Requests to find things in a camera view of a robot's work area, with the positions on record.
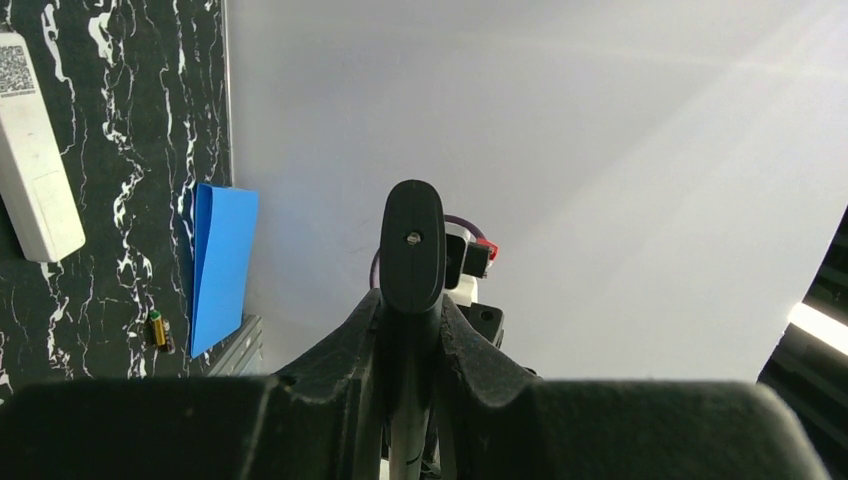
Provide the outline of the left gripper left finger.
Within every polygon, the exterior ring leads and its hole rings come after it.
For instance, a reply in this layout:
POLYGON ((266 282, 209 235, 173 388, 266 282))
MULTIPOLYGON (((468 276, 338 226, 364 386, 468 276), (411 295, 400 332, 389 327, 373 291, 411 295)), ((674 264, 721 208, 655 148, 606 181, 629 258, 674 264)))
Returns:
POLYGON ((1 410, 5 479, 376 479, 377 291, 275 374, 45 383, 1 410))

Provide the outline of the white remote control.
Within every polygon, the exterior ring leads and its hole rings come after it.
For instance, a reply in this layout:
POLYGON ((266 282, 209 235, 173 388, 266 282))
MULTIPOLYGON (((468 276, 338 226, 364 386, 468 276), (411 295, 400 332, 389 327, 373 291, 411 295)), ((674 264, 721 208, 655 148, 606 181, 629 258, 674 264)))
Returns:
POLYGON ((25 39, 1 34, 1 197, 24 257, 56 263, 86 242, 25 39))

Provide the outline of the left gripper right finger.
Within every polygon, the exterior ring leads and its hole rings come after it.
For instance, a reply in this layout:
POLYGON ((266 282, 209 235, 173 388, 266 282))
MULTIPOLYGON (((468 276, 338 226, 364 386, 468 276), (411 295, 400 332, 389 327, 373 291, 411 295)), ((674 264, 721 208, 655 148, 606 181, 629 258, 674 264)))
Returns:
POLYGON ((446 479, 824 479, 796 415, 739 382, 545 380, 443 306, 446 479))

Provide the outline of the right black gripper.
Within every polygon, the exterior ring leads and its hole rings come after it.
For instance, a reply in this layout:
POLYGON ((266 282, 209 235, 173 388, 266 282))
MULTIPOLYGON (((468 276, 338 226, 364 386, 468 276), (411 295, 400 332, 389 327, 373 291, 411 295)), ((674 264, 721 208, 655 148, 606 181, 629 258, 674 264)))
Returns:
POLYGON ((479 303, 463 307, 469 324, 495 347, 500 348, 504 335, 504 313, 501 309, 479 303))

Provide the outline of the black remote control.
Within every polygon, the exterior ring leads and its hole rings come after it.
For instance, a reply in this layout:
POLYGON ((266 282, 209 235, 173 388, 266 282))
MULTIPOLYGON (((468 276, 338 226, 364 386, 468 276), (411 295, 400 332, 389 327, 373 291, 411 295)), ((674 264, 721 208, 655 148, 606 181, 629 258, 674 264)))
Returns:
POLYGON ((389 476, 417 479, 433 397, 445 279, 445 225, 435 188, 390 191, 380 237, 378 347, 385 381, 389 476))

